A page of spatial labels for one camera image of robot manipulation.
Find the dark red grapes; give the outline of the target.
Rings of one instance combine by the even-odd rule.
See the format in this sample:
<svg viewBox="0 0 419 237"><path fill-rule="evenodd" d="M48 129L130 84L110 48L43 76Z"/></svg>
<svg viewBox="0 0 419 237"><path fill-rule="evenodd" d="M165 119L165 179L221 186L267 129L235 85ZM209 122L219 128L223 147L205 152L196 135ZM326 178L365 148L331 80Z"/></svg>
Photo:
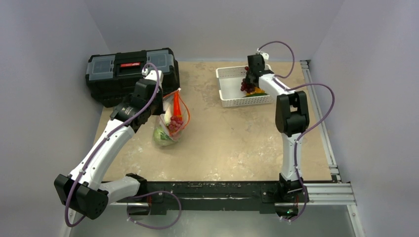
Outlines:
<svg viewBox="0 0 419 237"><path fill-rule="evenodd" d="M249 67L245 66L245 77L242 79L240 90L242 92L245 92L246 95L251 95L255 93L255 86L251 83L251 80L249 79Z"/></svg>

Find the white radish with leaves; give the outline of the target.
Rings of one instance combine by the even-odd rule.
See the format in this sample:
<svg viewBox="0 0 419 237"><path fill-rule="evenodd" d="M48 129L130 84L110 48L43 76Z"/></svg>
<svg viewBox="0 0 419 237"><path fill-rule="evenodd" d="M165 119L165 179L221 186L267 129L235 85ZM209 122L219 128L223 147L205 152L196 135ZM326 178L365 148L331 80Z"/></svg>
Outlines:
<svg viewBox="0 0 419 237"><path fill-rule="evenodd" d="M165 108L165 114L164 114L164 123L166 126L169 126L172 119L171 117L173 116L173 105L172 104L167 104L166 108Z"/></svg>

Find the orange carrot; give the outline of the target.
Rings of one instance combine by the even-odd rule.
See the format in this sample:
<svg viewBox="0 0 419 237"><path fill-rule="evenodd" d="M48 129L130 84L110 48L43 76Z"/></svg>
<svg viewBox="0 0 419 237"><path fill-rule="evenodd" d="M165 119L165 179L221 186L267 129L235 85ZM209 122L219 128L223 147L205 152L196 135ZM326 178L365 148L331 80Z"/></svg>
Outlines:
<svg viewBox="0 0 419 237"><path fill-rule="evenodd" d="M179 92L176 91L173 96L173 116L182 120L179 98Z"/></svg>

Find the light red grapes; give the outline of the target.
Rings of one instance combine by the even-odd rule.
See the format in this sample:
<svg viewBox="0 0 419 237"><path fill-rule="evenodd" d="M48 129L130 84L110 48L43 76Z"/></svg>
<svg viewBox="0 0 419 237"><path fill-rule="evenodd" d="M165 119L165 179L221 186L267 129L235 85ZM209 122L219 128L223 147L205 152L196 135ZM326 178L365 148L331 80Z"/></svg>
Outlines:
<svg viewBox="0 0 419 237"><path fill-rule="evenodd" d="M170 133L177 132L180 127L183 125L183 119L180 120L179 118L176 118L174 116L171 117L172 121L169 126L167 126Z"/></svg>

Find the clear zip top bag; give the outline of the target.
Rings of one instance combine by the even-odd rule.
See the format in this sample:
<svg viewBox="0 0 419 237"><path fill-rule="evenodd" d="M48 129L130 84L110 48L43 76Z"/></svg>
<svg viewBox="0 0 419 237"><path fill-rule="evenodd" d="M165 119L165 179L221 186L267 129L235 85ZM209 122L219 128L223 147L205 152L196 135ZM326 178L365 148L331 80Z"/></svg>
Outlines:
<svg viewBox="0 0 419 237"><path fill-rule="evenodd" d="M181 88L163 97L164 113L156 118L153 140L163 147L179 142L190 121L190 112L180 95Z"/></svg>

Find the green cabbage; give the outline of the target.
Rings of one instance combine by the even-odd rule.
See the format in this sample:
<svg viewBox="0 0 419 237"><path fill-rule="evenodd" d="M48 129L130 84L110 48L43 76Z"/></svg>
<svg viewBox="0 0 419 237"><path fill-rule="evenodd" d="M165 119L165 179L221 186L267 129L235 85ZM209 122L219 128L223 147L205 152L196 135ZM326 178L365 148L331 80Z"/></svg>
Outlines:
<svg viewBox="0 0 419 237"><path fill-rule="evenodd" d="M158 146L169 146L175 143L172 138L167 135L161 127L155 127L153 131L153 140Z"/></svg>

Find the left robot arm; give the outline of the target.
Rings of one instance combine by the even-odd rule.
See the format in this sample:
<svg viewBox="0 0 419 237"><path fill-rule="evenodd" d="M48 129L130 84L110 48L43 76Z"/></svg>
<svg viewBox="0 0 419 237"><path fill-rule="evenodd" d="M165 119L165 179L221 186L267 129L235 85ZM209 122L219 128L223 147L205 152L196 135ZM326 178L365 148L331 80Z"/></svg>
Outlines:
<svg viewBox="0 0 419 237"><path fill-rule="evenodd" d="M134 92L118 104L110 115L98 141L86 157L70 174L59 174L54 186L65 206L65 221L72 209L83 218L96 219L106 206L124 198L141 202L147 197L147 188L141 185L143 178L127 174L120 180L103 183L103 178L122 147L145 124L149 117L164 112L163 94L159 79L140 79Z"/></svg>

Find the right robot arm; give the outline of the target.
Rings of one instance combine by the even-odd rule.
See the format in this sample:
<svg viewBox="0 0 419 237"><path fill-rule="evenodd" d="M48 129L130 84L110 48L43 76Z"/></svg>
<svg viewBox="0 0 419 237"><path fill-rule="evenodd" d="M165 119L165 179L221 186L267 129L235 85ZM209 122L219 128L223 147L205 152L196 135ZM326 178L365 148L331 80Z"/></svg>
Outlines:
<svg viewBox="0 0 419 237"><path fill-rule="evenodd" d="M308 129L310 118L307 95L282 83L265 66L261 54L247 57L245 83L258 87L276 100L275 125L283 141L283 164L279 175L277 194L280 199L289 201L303 189L301 160L301 135Z"/></svg>

